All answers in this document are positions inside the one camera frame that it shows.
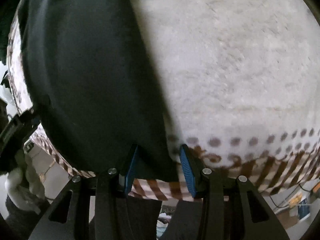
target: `black cable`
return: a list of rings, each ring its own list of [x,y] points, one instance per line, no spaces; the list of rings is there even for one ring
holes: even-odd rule
[[[289,206],[289,205],[285,205],[285,206],[283,206],[283,207],[279,207],[279,206],[277,206],[276,203],[273,201],[273,199],[272,199],[271,196],[269,196],[269,198],[271,199],[271,201],[273,202],[273,204],[274,204],[277,208],[285,208],[285,207],[288,207],[288,206]]]
[[[302,190],[304,190],[304,191],[306,191],[306,192],[311,192],[312,190],[306,190],[306,189],[304,189],[301,185],[300,185],[300,183],[299,183],[299,187],[302,189]]]
[[[291,195],[292,195],[292,193],[294,193],[295,191],[296,191],[296,189],[299,187],[299,185],[297,186],[297,187],[295,187],[295,189],[279,204],[279,205],[281,205],[283,202],[285,202]],[[271,199],[271,201],[273,202],[273,204],[277,207],[277,208],[285,208],[285,207],[287,207],[287,206],[289,206],[289,205],[285,205],[285,206],[283,206],[283,207],[279,207],[279,206],[277,206],[276,204],[275,204],[275,202],[273,201],[273,199],[271,198],[271,196],[270,196],[270,199]]]

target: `brown polka dot pattern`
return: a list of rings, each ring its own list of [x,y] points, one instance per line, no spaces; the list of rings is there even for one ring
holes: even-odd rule
[[[221,156],[215,153],[209,153],[208,155],[205,155],[205,158],[208,158],[212,163],[219,163],[221,161]]]
[[[307,129],[303,129],[303,130],[301,131],[301,133],[300,133],[300,136],[301,136],[301,137],[304,137],[304,136],[306,135],[306,133],[307,133]]]
[[[281,138],[280,140],[283,142],[288,136],[288,133],[287,132],[284,132],[282,135],[281,135]]]
[[[297,136],[298,131],[294,131],[292,134],[292,139],[294,139]]]
[[[295,149],[296,149],[296,150],[300,150],[301,145],[302,145],[301,143],[298,143],[298,144],[296,145]]]
[[[257,137],[252,137],[249,141],[250,146],[255,146],[258,144],[258,138]]]
[[[279,147],[279,148],[276,150],[276,155],[278,155],[280,152],[281,152],[281,147]]]
[[[221,145],[221,141],[219,138],[213,137],[210,139],[210,141],[208,142],[208,144],[211,147],[219,147]]]
[[[178,137],[175,136],[174,134],[168,135],[167,139],[168,139],[168,141],[170,141],[170,142],[176,142],[176,141],[178,141]]]
[[[228,160],[233,162],[233,167],[240,167],[241,166],[241,158],[240,156],[234,154],[234,153],[230,153],[228,155]]]
[[[309,147],[310,147],[310,143],[306,143],[306,144],[304,145],[303,149],[306,151],[306,150],[309,149]]]
[[[275,136],[274,135],[269,135],[269,137],[267,139],[267,144],[273,143],[274,140],[275,140]]]
[[[289,153],[289,152],[291,152],[291,150],[292,150],[292,145],[289,145],[289,146],[285,149],[285,152],[286,152],[286,153]]]
[[[264,150],[262,152],[262,154],[260,155],[260,158],[267,158],[269,156],[269,151],[268,150]]]
[[[199,145],[196,145],[194,148],[189,147],[189,149],[193,155],[198,157],[201,157],[201,155],[207,151],[207,150],[201,149]]]
[[[315,133],[315,130],[313,128],[311,128],[310,132],[309,132],[309,136],[313,136],[313,134]]]
[[[239,137],[233,137],[230,141],[231,146],[238,146],[241,142],[241,138]]]
[[[190,143],[190,144],[197,144],[199,141],[199,139],[197,137],[189,137],[187,138],[187,143]]]
[[[248,153],[244,158],[247,161],[252,161],[254,159],[254,154],[253,153]]]

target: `metal screw head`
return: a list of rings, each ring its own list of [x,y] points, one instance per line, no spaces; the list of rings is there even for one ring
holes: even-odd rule
[[[116,169],[116,168],[110,168],[110,169],[108,170],[108,173],[109,173],[110,175],[116,174],[116,173],[117,173],[117,169]]]
[[[203,172],[204,174],[209,175],[209,174],[211,174],[212,170],[209,169],[209,168],[204,168],[204,169],[202,170],[202,172]]]
[[[243,176],[243,175],[239,176],[238,179],[239,179],[239,181],[241,181],[241,182],[246,182],[246,181],[248,180],[247,177],[246,177],[246,176]]]
[[[72,181],[73,182],[79,182],[81,180],[81,176],[79,176],[79,175],[76,175],[76,176],[74,176],[73,178],[72,178]]]

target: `blue gripper pad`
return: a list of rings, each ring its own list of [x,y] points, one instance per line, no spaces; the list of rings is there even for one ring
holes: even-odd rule
[[[182,170],[184,174],[184,178],[186,179],[188,191],[191,193],[192,197],[196,197],[196,180],[195,176],[192,173],[192,169],[189,163],[189,160],[187,158],[187,155],[183,149],[183,147],[180,148],[180,162],[182,165]]]
[[[139,147],[137,146],[134,151],[134,154],[132,156],[128,172],[124,176],[124,193],[126,195],[128,195],[130,193],[130,191],[132,189],[133,180],[135,178],[135,166],[136,166],[138,154],[139,154],[138,149],[139,149]]]

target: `black cloth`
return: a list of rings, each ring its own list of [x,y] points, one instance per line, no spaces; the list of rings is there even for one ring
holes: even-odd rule
[[[39,208],[41,213],[37,215],[34,211],[23,211],[17,208],[11,199],[7,196],[5,206],[8,210],[9,216],[6,218],[5,223],[13,231],[19,240],[29,239],[33,229],[44,215],[50,204],[46,201],[38,200],[40,204]]]
[[[156,239],[161,201],[128,197],[117,199],[117,225],[121,240]],[[196,240],[202,213],[201,202],[180,200],[171,221],[159,240]],[[94,218],[89,224],[89,239],[94,240]]]
[[[28,91],[72,166],[119,168],[137,143],[145,150],[137,178],[178,180],[165,103],[129,0],[24,0],[19,23]]]
[[[0,61],[6,65],[8,35],[20,0],[0,0]]]

